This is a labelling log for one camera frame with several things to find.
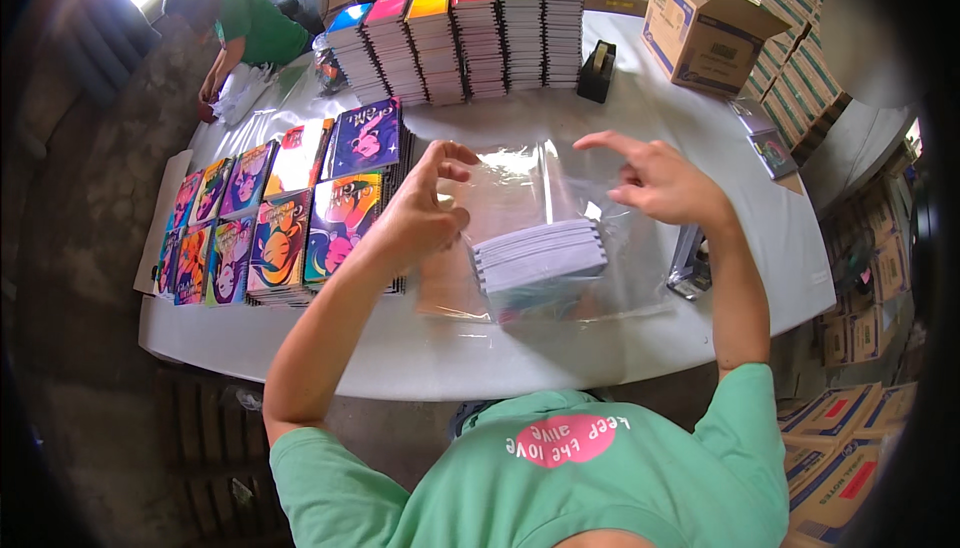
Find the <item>orange notebook cover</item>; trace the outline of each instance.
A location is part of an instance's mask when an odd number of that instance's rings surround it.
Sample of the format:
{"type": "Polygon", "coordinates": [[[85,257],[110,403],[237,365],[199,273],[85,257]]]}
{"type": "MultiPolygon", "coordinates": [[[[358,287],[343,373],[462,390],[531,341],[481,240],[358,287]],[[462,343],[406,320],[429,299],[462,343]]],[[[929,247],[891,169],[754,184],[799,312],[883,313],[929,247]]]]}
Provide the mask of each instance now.
{"type": "Polygon", "coordinates": [[[414,0],[407,11],[407,21],[420,17],[432,17],[447,12],[450,0],[414,0]]]}

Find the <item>dark hair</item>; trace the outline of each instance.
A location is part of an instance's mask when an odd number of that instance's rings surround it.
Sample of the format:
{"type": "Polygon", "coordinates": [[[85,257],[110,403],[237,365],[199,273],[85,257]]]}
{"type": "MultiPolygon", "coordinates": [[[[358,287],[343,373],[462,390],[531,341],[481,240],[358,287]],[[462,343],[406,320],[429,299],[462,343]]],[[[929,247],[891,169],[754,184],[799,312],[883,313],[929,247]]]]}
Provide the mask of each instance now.
{"type": "Polygon", "coordinates": [[[163,14],[183,17],[195,32],[204,33],[220,15],[220,0],[163,0],[163,14]]]}

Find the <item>woman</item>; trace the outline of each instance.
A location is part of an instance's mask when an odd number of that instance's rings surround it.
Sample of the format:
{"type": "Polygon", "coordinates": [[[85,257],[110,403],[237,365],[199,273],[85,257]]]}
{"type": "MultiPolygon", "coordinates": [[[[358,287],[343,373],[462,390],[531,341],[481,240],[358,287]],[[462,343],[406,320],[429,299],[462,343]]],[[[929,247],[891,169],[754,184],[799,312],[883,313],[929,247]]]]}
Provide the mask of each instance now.
{"type": "Polygon", "coordinates": [[[286,65],[311,50],[313,37],[269,0],[163,0],[163,14],[186,21],[206,35],[213,27],[220,54],[199,88],[199,101],[216,101],[237,64],[286,65]]]}
{"type": "Polygon", "coordinates": [[[270,468],[299,548],[748,548],[784,539],[785,448],[765,363],[770,314],[734,208],[663,142],[608,131],[574,147],[624,157],[611,199],[668,224],[697,223],[709,240],[720,383],[696,431],[637,405],[541,391],[469,412],[412,494],[337,441],[324,418],[383,288],[470,222],[462,208],[441,209],[436,184],[469,180],[462,165],[479,160],[434,142],[267,373],[270,468]]]}

